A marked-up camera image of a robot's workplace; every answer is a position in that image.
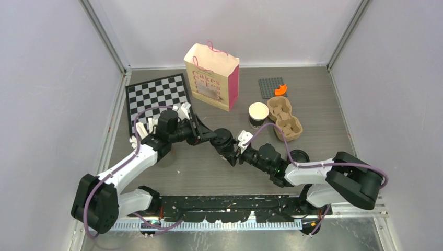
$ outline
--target gray lego baseplate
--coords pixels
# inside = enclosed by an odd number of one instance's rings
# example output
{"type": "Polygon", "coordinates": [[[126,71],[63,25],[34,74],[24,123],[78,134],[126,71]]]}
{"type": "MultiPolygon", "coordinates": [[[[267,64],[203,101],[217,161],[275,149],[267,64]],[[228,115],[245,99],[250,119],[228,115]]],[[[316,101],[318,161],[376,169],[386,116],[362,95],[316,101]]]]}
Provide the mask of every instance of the gray lego baseplate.
{"type": "Polygon", "coordinates": [[[259,79],[260,91],[262,92],[262,98],[268,99],[275,97],[274,91],[280,88],[280,85],[284,85],[283,78],[273,77],[273,78],[263,78],[259,79]]]}

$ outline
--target paper bag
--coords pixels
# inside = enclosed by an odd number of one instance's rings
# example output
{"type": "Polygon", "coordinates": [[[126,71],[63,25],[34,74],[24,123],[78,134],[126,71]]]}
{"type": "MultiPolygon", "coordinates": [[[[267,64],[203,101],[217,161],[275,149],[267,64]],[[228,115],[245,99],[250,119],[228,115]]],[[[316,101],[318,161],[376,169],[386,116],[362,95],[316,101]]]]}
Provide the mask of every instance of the paper bag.
{"type": "Polygon", "coordinates": [[[192,96],[230,111],[238,98],[240,60],[209,45],[194,44],[184,57],[192,96]]]}

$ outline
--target white wall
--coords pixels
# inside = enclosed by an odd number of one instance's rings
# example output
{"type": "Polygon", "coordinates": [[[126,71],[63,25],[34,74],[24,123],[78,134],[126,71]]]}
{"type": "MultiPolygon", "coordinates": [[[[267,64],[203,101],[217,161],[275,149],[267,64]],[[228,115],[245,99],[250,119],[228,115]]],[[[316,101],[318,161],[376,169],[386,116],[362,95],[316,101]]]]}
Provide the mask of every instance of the white wall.
{"type": "Polygon", "coordinates": [[[67,250],[121,75],[78,0],[0,8],[0,250],[67,250]]]}
{"type": "Polygon", "coordinates": [[[92,1],[135,68],[184,66],[191,46],[207,40],[242,65],[327,64],[359,2],[92,1]]]}
{"type": "Polygon", "coordinates": [[[333,68],[356,149],[404,250],[442,250],[443,2],[372,1],[333,68]]]}

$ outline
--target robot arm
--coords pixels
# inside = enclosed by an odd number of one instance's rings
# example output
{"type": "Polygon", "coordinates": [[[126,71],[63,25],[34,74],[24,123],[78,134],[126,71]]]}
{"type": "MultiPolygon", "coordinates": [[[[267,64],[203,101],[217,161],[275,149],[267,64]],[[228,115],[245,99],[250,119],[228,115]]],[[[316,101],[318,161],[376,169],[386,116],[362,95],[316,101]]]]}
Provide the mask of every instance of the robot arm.
{"type": "Polygon", "coordinates": [[[150,134],[138,123],[137,131],[143,139],[136,157],[134,151],[97,176],[85,175],[78,185],[71,216],[83,222],[86,199],[92,189],[126,162],[125,167],[106,179],[92,197],[88,208],[88,225],[102,234],[106,233],[119,217],[137,211],[156,212],[161,206],[161,201],[160,194],[153,189],[140,186],[132,192],[121,193],[141,172],[168,154],[172,143],[187,141],[190,145],[197,145],[216,137],[197,116],[189,116],[189,108],[190,104],[184,103],[180,108],[174,107],[162,112],[158,118],[150,118],[150,134]]]}
{"type": "Polygon", "coordinates": [[[302,163],[294,166],[289,159],[282,159],[270,144],[261,146],[258,150],[247,144],[252,134],[242,131],[236,139],[227,129],[217,129],[217,138],[211,140],[212,146],[223,159],[231,166],[247,162],[248,164],[269,174],[270,180],[280,187],[305,185],[304,193],[300,196],[300,204],[310,208],[320,208],[324,205],[339,202],[372,210],[377,200],[377,195],[383,180],[379,174],[359,167],[328,166],[330,163],[360,163],[366,164],[345,152],[338,152],[335,158],[322,162],[309,162],[306,155],[303,159],[292,156],[296,162],[302,163]]]}

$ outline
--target pink bag handle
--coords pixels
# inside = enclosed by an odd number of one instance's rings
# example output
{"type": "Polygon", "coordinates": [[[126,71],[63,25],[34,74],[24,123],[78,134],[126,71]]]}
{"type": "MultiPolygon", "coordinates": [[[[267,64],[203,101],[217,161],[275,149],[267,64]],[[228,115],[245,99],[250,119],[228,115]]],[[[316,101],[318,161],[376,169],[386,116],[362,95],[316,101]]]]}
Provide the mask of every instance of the pink bag handle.
{"type": "Polygon", "coordinates": [[[214,46],[212,45],[212,41],[208,40],[208,41],[207,41],[207,45],[208,45],[208,47],[209,47],[209,49],[210,49],[211,51],[213,51],[213,52],[223,52],[223,53],[226,53],[227,56],[229,56],[229,54],[228,54],[226,51],[216,51],[216,50],[214,49],[214,46]]]}
{"type": "MultiPolygon", "coordinates": [[[[212,45],[212,42],[211,42],[210,40],[207,41],[207,46],[208,46],[208,48],[209,48],[211,51],[213,51],[213,52],[222,52],[222,53],[226,53],[226,55],[229,56],[229,54],[228,54],[226,51],[216,51],[216,50],[214,49],[214,46],[212,45]]],[[[214,72],[214,71],[211,71],[211,70],[207,70],[207,69],[205,69],[205,68],[203,68],[203,67],[200,67],[200,66],[199,66],[199,60],[197,59],[196,56],[193,56],[193,57],[192,57],[192,61],[194,61],[194,64],[195,64],[195,66],[197,66],[198,69],[200,69],[200,70],[202,70],[202,71],[207,71],[207,72],[214,72]]]]}
{"type": "Polygon", "coordinates": [[[197,66],[198,69],[200,69],[200,70],[202,70],[202,71],[207,71],[207,72],[214,72],[214,71],[211,71],[211,70],[207,70],[207,69],[205,69],[205,68],[203,68],[203,67],[200,67],[200,66],[199,66],[199,60],[197,59],[196,56],[193,56],[193,57],[192,57],[192,60],[194,61],[194,64],[195,64],[195,66],[197,66]]]}

